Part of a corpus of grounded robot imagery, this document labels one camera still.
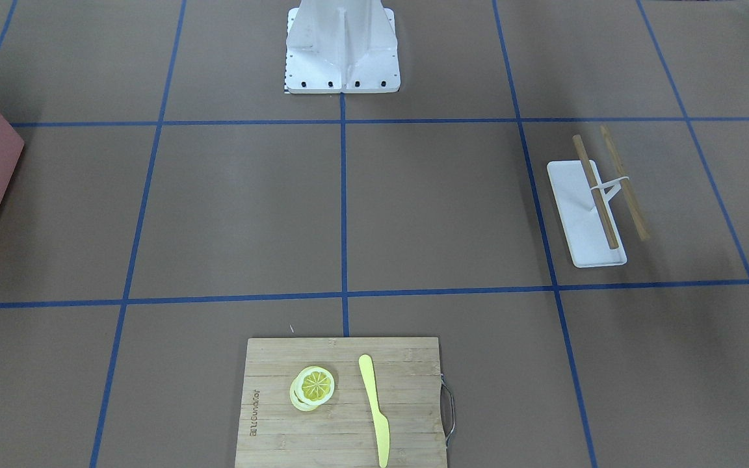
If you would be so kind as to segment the yellow lemon slices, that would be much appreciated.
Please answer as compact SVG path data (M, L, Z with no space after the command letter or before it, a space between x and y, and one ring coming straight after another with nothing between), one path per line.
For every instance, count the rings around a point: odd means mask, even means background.
M335 377L318 365L304 368L289 386L289 400L299 411L315 411L335 392Z

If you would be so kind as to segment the bamboo cutting board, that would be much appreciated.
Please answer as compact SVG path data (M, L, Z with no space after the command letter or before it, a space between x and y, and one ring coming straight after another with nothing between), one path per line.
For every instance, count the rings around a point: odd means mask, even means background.
M378 403L389 421L388 466L448 465L437 338L306 337L248 341L235 466L378 467L362 354L373 359ZM333 374L335 392L315 411L299 411L289 386L310 365Z

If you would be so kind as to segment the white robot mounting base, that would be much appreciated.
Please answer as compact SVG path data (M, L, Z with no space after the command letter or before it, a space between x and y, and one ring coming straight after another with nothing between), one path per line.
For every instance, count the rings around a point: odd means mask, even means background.
M302 1L289 9L286 27L286 92L401 89L395 13L382 2Z

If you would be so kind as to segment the yellow plastic knife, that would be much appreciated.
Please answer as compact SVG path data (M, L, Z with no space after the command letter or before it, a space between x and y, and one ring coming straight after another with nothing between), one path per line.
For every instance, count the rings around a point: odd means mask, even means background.
M391 432L388 418L383 414L378 403L378 390L375 366L369 354L362 354L358 359L363 387L365 388L369 409L371 409L374 426L378 467L387 467L391 451Z

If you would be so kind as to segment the white rectangular tray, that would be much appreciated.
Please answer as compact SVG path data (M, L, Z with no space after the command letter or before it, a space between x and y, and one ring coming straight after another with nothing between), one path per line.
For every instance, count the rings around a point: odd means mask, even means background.
M590 171L598 183L595 192L591 189L583 164L579 160L547 164L551 189L572 263L577 268L624 265L627 263L627 255L609 202L620 192L621 182L627 178L618 177L604 183L600 178L597 164L591 160L590 165ZM607 242L607 232L601 222L595 194L600 194L603 198L606 219L611 223L616 248L610 248Z

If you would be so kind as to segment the wooden rack rod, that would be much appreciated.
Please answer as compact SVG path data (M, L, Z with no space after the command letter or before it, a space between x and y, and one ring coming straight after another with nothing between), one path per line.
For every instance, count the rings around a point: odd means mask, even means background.
M625 193L628 210L632 216L637 236L642 242L647 242L651 239L651 232L649 231L647 220L643 216L641 207L637 201L637 195L627 173L627 169L625 168L624 161L618 152L618 148L616 148L616 144L609 128L605 124L601 124L599 128L601 131L601 137L604 139L607 151L609 151L613 166L615 167L616 175L618 175L618 178L620 179L619 183L622 192Z
M580 160L583 171L585 172L586 183L588 183L594 205L599 216L601 228L603 228L604 235L607 240L607 246L610 250L618 249L618 240L616 240L615 230L612 227L611 217L607 213L607 204L603 197L603 193L599 187L598 179L595 175L592 161L586 153L585 143L580 135L572 136L573 145Z

